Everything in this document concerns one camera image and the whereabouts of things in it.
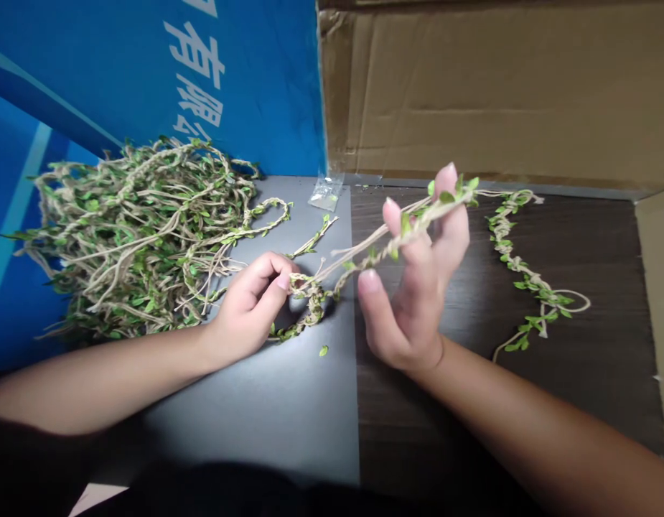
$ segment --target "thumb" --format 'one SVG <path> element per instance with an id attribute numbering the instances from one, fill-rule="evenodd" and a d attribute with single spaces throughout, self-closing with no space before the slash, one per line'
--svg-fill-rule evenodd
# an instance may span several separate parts
<path id="1" fill-rule="evenodd" d="M 266 323 L 267 326 L 274 321 L 289 296 L 289 273 L 290 271 L 282 271 L 262 294 L 252 311 L 256 314 L 257 321 Z"/>
<path id="2" fill-rule="evenodd" d="M 390 345 L 405 340 L 394 318 L 387 291 L 374 269 L 366 269 L 360 273 L 358 299 L 365 317 L 368 341 L 372 346 Z"/>

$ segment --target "dark clothing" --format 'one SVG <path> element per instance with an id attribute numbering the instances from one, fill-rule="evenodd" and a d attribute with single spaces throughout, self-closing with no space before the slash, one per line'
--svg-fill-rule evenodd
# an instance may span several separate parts
<path id="1" fill-rule="evenodd" d="M 0 516 L 66 517 L 95 467 L 95 437 L 59 437 L 0 421 Z M 415 516 L 423 508 L 353 488 L 302 490 L 276 472 L 233 464 L 148 469 L 90 508 L 101 516 Z"/>

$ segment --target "small plastic bag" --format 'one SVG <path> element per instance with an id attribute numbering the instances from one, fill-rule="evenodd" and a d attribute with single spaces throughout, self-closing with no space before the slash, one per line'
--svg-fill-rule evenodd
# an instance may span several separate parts
<path id="1" fill-rule="evenodd" d="M 337 201 L 344 185 L 344 172 L 339 171 L 340 167 L 329 167 L 326 175 L 319 175 L 317 183 L 312 191 L 308 204 L 334 212 L 337 209 Z"/>

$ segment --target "chinese characters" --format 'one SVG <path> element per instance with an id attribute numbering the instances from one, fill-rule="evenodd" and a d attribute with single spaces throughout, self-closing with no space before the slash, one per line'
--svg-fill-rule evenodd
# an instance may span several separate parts
<path id="1" fill-rule="evenodd" d="M 183 0 L 183 2 L 210 16 L 217 17 L 215 0 Z M 164 22 L 164 29 L 178 40 L 177 45 L 169 46 L 172 57 L 190 70 L 212 79 L 215 89 L 220 90 L 220 76 L 224 74 L 225 66 L 219 60 L 217 40 L 209 36 L 207 39 L 209 46 L 206 45 L 191 22 L 183 24 L 184 32 L 168 22 Z M 200 135 L 204 140 L 211 140 L 210 135 L 195 118 L 219 127 L 223 104 L 180 73 L 176 74 L 176 78 L 180 82 L 177 91 L 181 98 L 178 106 L 182 112 L 177 113 L 176 124 L 173 125 L 174 130 L 191 137 Z M 188 113 L 193 115 L 190 121 L 186 118 Z"/>

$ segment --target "wrist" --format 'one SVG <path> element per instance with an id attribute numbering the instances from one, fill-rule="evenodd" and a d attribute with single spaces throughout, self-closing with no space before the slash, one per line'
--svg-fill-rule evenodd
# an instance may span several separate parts
<path id="1" fill-rule="evenodd" d="M 446 355 L 445 341 L 446 338 L 442 334 L 435 332 L 435 335 L 431 339 L 429 353 L 419 361 L 416 361 L 415 364 L 408 368 L 404 368 L 403 372 L 406 375 L 411 375 L 412 373 L 436 370 L 439 365 L 441 365 L 442 361 L 444 361 L 444 356 Z"/>
<path id="2" fill-rule="evenodd" d="M 191 327 L 194 336 L 192 343 L 192 362 L 197 375 L 205 376 L 229 366 L 224 351 L 219 346 L 215 322 Z"/>

